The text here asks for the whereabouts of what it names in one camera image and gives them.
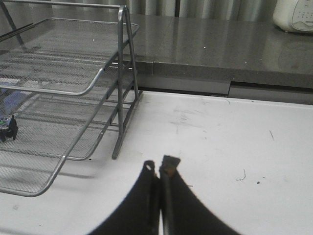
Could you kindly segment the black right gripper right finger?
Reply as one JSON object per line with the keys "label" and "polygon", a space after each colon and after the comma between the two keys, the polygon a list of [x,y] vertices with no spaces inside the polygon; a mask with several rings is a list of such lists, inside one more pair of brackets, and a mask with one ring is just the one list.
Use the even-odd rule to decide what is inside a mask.
{"label": "black right gripper right finger", "polygon": [[237,235],[191,191],[179,174],[180,159],[163,156],[160,172],[161,213],[165,235]]}

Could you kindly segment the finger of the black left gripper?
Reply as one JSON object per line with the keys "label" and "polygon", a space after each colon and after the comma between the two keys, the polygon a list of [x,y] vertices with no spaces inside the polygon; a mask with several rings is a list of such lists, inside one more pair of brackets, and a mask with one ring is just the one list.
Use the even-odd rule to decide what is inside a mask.
{"label": "finger of the black left gripper", "polygon": [[5,137],[12,138],[15,141],[18,129],[17,122],[14,118],[14,115],[12,115],[6,122],[6,130],[4,131]]}

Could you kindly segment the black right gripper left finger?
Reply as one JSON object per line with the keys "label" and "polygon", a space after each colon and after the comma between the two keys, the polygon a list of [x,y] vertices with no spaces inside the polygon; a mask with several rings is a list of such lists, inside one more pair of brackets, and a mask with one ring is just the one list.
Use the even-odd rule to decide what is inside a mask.
{"label": "black right gripper left finger", "polygon": [[145,161],[139,177],[113,213],[93,235],[157,235],[160,215],[160,180],[155,163]]}

